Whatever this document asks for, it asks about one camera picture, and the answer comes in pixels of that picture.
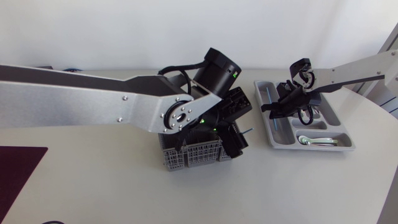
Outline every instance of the utensil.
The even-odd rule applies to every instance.
[[[323,146],[332,146],[331,144],[337,144],[336,139],[332,138],[308,138],[306,136],[299,136],[298,141],[301,144],[306,144],[306,145],[311,145],[311,144],[318,144],[318,145],[323,145]]]

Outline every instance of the aluminum arm segment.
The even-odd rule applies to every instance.
[[[309,72],[313,72],[314,81]],[[303,86],[304,91],[322,93],[336,91],[343,85],[384,78],[386,86],[395,95],[398,95],[398,82],[392,82],[398,75],[398,51],[390,50],[335,68],[309,69],[307,72],[304,72],[308,80],[303,80],[300,75],[291,75],[293,76],[293,81]]]
[[[173,134],[221,101],[204,90],[194,98],[160,75],[122,81],[0,65],[0,128],[124,123]]]

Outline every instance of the black cable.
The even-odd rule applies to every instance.
[[[62,71],[64,71],[64,72],[80,72],[82,70],[80,70],[79,68],[67,68]]]
[[[188,94],[191,95],[191,79],[189,79],[188,74],[184,70],[180,70],[180,72],[182,73],[182,75],[184,75],[184,77],[185,77],[185,79],[187,81]]]
[[[158,75],[164,75],[166,73],[173,72],[173,71],[181,71],[181,70],[185,71],[185,70],[193,70],[193,69],[203,68],[203,67],[207,66],[208,64],[209,63],[207,61],[203,61],[203,62],[194,64],[194,65],[169,66],[169,67],[165,67],[162,70],[160,70],[158,72]]]
[[[304,125],[312,124],[312,121],[313,121],[313,110],[312,110],[312,107],[310,105],[307,105],[307,109],[308,109],[308,113],[310,114],[310,120],[306,123],[306,122],[304,122],[303,118],[301,117],[301,109],[297,108],[298,118],[300,119],[301,123],[304,124]]]
[[[49,222],[45,222],[43,224],[63,224],[63,222],[60,222],[60,221],[49,221]]]
[[[169,72],[174,72],[174,71],[180,71],[182,75],[185,77],[185,80],[187,81],[188,85],[188,94],[191,95],[191,79],[189,79],[188,74],[185,72],[186,70],[193,70],[193,69],[198,69],[198,68],[203,68],[207,66],[209,63],[207,61],[200,62],[198,64],[194,65],[180,65],[180,66],[169,66],[165,67],[162,70],[160,70],[157,74],[158,75],[164,75]]]

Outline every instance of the spoon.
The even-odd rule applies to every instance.
[[[299,136],[298,141],[301,144],[311,145],[311,144],[337,144],[336,139],[332,138],[308,138],[306,136]]]

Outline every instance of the white wall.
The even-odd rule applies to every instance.
[[[377,53],[397,0],[2,0],[0,63],[162,68],[214,47],[243,68],[317,68]]]

